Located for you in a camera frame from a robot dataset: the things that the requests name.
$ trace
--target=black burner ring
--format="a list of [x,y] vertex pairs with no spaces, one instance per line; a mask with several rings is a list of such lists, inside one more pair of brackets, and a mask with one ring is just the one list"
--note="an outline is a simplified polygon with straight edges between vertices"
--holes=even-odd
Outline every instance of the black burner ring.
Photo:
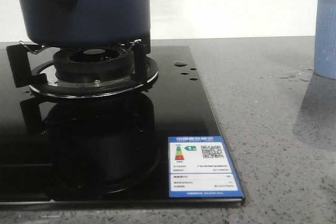
[[134,70],[133,52],[118,46],[61,49],[54,54],[53,61],[57,78],[69,82],[108,81]]

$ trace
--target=black glass stovetop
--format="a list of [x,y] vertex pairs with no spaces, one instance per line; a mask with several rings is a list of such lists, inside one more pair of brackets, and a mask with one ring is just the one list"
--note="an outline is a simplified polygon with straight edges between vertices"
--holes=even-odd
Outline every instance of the black glass stovetop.
[[[29,87],[16,88],[6,51],[0,52],[1,208],[242,200],[169,197],[168,137],[221,135],[188,47],[152,48],[159,78],[148,92],[76,102],[46,101]],[[52,54],[29,56],[31,67]]]

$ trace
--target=gray countertop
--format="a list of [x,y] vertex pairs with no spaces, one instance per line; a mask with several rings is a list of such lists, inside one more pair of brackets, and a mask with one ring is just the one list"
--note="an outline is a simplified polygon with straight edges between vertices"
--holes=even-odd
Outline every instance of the gray countertop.
[[1,211],[0,223],[336,223],[336,80],[313,74],[313,44],[313,37],[153,41],[190,46],[244,206]]

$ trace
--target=qr code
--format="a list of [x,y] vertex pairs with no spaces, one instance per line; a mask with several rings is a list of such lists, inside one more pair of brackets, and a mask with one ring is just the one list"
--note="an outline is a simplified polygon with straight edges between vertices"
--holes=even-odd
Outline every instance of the qr code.
[[204,158],[224,158],[223,149],[220,145],[201,145]]

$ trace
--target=screw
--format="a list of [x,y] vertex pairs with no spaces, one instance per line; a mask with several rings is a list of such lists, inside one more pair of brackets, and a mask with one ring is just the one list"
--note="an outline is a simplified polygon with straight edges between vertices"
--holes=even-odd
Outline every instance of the screw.
[[100,80],[94,80],[93,81],[93,84],[95,85],[95,86],[100,86]]

